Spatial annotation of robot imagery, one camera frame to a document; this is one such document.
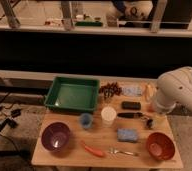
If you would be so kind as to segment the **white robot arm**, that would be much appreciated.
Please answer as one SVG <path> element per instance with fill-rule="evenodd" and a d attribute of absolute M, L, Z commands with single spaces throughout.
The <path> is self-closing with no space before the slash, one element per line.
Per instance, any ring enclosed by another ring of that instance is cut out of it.
<path fill-rule="evenodd" d="M 161 74 L 151 106 L 159 114 L 168 114 L 180 103 L 192 112 L 192 67 L 181 67 Z"/>

